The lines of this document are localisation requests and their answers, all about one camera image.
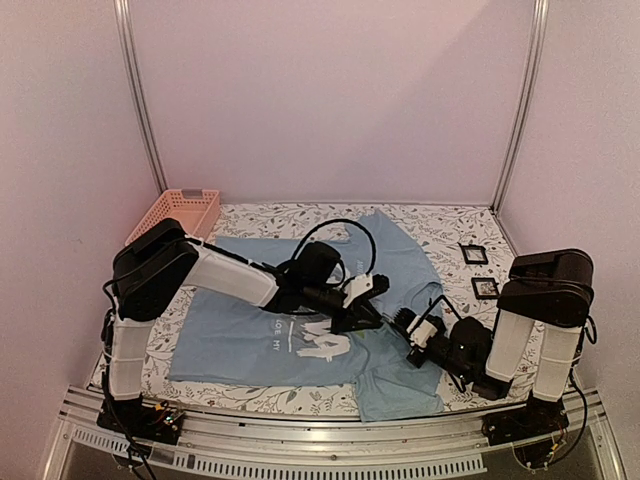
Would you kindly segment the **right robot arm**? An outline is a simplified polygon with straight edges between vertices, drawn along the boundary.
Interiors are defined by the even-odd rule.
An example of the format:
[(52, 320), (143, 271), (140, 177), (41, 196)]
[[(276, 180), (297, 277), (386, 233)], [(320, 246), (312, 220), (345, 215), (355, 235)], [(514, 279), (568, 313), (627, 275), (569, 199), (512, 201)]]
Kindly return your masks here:
[(594, 263), (580, 249), (518, 256), (497, 297), (493, 328), (473, 317), (458, 318), (447, 330), (434, 311), (445, 296), (422, 314), (397, 311), (392, 328), (409, 345), (408, 362), (416, 368), (431, 362), (447, 372), (460, 392), (472, 390), (495, 401), (507, 396), (535, 323), (544, 326), (533, 400), (517, 415), (517, 427), (537, 436), (556, 417), (558, 402), (579, 360), (594, 300)]

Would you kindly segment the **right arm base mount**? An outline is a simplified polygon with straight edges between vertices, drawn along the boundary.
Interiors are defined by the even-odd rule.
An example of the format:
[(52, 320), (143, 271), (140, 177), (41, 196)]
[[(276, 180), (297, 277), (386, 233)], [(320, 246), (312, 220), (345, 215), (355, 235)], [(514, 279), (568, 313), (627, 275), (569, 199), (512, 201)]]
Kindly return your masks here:
[(562, 400), (549, 402), (530, 396), (522, 407), (484, 415), (481, 433), (495, 446), (561, 432), (568, 426)]

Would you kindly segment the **light blue t-shirt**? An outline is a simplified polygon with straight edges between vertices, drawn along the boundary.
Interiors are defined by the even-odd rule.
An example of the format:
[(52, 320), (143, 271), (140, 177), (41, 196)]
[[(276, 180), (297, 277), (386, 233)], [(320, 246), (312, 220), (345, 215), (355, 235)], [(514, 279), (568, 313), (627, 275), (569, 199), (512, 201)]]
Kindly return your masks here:
[[(375, 270), (389, 290), (374, 299), (392, 317), (400, 308), (424, 312), (442, 292), (439, 275), (419, 244), (380, 211), (363, 215), (331, 245), (344, 273), (363, 273), (369, 243), (377, 247)], [(324, 316), (294, 317), (260, 310), (240, 299), (199, 289), (191, 301), (175, 348), (169, 379), (228, 385), (320, 387), (352, 384), (365, 422), (436, 414), (441, 370), (416, 368), (409, 346), (389, 325), (344, 335), (330, 331)]]

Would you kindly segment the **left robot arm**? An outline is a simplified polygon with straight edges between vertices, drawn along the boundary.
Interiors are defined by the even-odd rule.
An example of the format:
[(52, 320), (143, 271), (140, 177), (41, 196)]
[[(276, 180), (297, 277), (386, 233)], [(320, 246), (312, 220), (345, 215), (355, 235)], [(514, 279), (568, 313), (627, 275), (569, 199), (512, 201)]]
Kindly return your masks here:
[(111, 419), (128, 434), (148, 426), (148, 412), (136, 402), (146, 345), (182, 288), (225, 294), (270, 313), (324, 314), (333, 334), (376, 329), (382, 315), (372, 300), (390, 286), (375, 273), (376, 260), (372, 247), (369, 266), (350, 274), (334, 247), (306, 234), (289, 259), (272, 266), (193, 237), (173, 218), (162, 220), (115, 256), (113, 277), (103, 286), (111, 303), (102, 333)]

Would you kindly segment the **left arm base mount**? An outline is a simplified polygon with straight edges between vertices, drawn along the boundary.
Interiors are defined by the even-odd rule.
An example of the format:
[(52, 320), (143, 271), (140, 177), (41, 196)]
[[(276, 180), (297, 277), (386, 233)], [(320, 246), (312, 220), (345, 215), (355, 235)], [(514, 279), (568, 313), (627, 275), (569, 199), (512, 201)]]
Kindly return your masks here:
[(111, 402), (104, 400), (97, 419), (97, 425), (103, 429), (168, 445), (178, 443), (183, 422), (183, 410), (171, 408), (166, 401), (147, 406), (141, 398)]

